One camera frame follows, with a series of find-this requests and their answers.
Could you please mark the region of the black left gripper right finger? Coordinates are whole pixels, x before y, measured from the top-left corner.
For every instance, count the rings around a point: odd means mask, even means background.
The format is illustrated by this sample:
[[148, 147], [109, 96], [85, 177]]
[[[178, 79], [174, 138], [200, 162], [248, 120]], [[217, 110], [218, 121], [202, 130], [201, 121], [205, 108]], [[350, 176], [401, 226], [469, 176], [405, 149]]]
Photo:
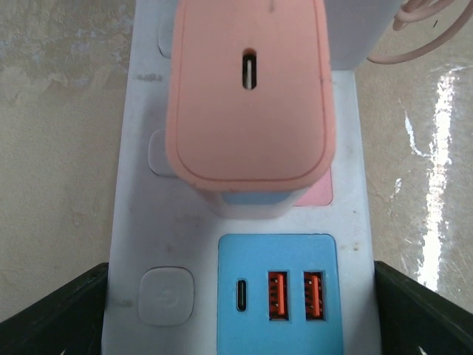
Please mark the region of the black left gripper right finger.
[[472, 314], [375, 262], [383, 354], [471, 354]]

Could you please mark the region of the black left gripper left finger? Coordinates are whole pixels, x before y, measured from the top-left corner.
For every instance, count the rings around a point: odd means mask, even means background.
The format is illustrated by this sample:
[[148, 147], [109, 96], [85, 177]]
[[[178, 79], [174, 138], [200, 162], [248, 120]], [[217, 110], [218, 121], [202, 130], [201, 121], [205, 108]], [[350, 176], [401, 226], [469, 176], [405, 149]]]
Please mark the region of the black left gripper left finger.
[[100, 354], [108, 264], [1, 322], [2, 354]]

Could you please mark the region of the white power strip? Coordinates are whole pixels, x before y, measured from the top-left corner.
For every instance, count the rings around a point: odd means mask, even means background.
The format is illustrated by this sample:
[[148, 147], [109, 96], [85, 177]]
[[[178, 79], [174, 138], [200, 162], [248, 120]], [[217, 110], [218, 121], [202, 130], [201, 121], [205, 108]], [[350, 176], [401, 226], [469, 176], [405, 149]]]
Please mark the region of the white power strip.
[[176, 6], [136, 4], [102, 353], [379, 354], [355, 69], [331, 172], [281, 217], [220, 217], [164, 157]]

